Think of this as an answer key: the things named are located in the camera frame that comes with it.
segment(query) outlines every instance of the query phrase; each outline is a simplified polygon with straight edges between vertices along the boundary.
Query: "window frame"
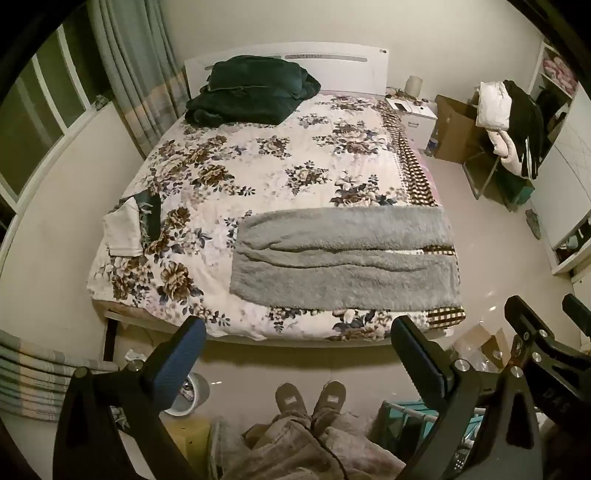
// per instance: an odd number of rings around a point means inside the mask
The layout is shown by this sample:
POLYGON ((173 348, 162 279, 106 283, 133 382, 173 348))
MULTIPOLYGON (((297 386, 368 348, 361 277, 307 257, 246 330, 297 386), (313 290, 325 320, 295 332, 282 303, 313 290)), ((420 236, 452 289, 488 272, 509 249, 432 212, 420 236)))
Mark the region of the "window frame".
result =
MULTIPOLYGON (((39 86, 41 87, 41 91, 43 92, 43 96, 51 113, 53 114, 57 124, 61 129, 61 137, 60 139, 53 144, 53 146, 47 151, 43 159, 39 162, 39 165, 35 168, 33 173, 30 175, 27 183, 22 188, 20 195, 17 195, 11 188, 8 182, 4 179, 2 174, 0 173, 0 196, 4 199, 4 201, 8 204, 8 206, 14 211, 14 217, 8 226, 8 230, 6 231, 6 235, 4 236, 4 240, 2 241, 2 245, 0 245, 0 274, 2 274, 2 269, 4 267, 4 262, 8 255, 8 250, 14 240, 14 236, 17 232, 18 225, 20 224, 27 207, 31 203, 35 193, 39 189, 39 186, 53 164, 59 158, 59 156, 64 152, 64 150, 72 143, 74 138, 82 131, 84 127, 88 125, 88 123, 97 115, 98 110, 91 104, 90 100, 88 99, 84 87, 78 77, 78 72, 76 71, 76 66, 74 65, 74 61, 72 60, 72 56, 70 55, 70 50, 68 48, 68 43, 66 40, 66 33, 64 32, 63 25, 60 25, 57 29, 57 37, 59 40, 61 55, 64 58, 64 62, 66 64, 66 68, 68 70, 68 75, 70 80, 72 81, 72 85, 78 95, 80 103, 84 107, 85 111, 72 123, 69 127, 66 126, 66 123, 63 121, 63 118, 58 111, 55 102, 51 96, 51 92, 47 87, 47 83, 43 76, 43 71, 39 64, 39 60, 37 58, 37 53, 33 55, 31 58, 31 62, 33 64, 33 70, 35 73, 35 77, 39 86)), ((16 80, 15 85, 18 88, 19 81, 22 82, 20 77, 16 80)))

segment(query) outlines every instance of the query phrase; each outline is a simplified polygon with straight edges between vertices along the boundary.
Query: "window pane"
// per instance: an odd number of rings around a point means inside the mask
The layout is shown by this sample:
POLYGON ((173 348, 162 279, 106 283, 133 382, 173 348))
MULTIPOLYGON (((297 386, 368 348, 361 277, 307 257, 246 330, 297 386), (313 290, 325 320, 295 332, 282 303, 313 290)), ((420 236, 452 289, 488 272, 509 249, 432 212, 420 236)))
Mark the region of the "window pane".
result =
POLYGON ((16 194, 60 137, 29 62, 0 105, 0 173, 16 194))
POLYGON ((68 74, 57 32, 53 32, 37 50, 37 58, 49 93, 64 123, 69 127, 85 109, 68 74))
POLYGON ((4 240, 8 230, 8 225, 10 225, 10 221, 13 217, 14 212, 6 204, 4 199, 0 197, 0 245, 2 245, 2 241, 4 240))
POLYGON ((96 96, 105 93, 111 85, 100 59, 86 5, 74 10, 63 23, 63 27, 78 78, 88 100, 93 103, 96 96))

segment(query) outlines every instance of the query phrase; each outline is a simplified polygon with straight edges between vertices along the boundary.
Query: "bed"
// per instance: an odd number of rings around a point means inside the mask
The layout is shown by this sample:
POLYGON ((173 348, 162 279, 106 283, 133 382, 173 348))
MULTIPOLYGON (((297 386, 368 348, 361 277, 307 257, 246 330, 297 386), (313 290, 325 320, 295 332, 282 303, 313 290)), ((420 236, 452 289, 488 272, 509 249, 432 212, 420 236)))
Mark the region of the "bed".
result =
MULTIPOLYGON (((260 306, 229 293, 232 249, 248 216, 320 206, 440 206, 400 119, 379 97, 385 91, 386 50, 297 43, 198 57, 186 64, 191 91, 204 84, 214 62, 243 53, 297 61, 325 90, 276 127, 196 128, 179 119, 123 193, 159 192, 160 239, 135 258, 110 257, 103 240, 87 284, 95 303, 122 322, 171 331, 196 315, 206 321, 211 338, 279 345, 382 343, 403 313, 423 331, 460 323, 465 313, 458 305, 422 312, 323 312, 260 306)), ((412 254, 455 251, 431 245, 412 254)))

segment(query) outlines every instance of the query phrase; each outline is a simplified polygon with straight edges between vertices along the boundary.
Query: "brown slipper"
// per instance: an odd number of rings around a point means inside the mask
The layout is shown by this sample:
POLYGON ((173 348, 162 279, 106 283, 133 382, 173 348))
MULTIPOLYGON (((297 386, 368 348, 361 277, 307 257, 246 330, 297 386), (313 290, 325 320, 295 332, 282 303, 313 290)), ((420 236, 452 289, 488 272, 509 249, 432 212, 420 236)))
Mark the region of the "brown slipper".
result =
POLYGON ((308 415, 304 399, 293 384, 284 383, 283 385, 280 385, 275 392, 275 401, 277 402, 277 406, 281 413, 295 410, 308 415))
POLYGON ((332 408, 340 412, 340 409, 343 408, 343 404, 345 403, 346 396, 347 391, 341 382, 337 382, 336 380, 328 382, 320 393, 318 402, 314 407, 314 414, 321 408, 332 408))

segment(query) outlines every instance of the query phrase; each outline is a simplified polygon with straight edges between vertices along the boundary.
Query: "window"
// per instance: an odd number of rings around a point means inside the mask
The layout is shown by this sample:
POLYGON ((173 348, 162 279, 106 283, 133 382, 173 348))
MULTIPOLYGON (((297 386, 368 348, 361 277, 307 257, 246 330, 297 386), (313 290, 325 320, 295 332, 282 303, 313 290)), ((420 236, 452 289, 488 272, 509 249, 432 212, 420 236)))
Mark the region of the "window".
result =
POLYGON ((82 5, 37 50, 0 105, 0 270, 39 182, 109 89, 82 5))

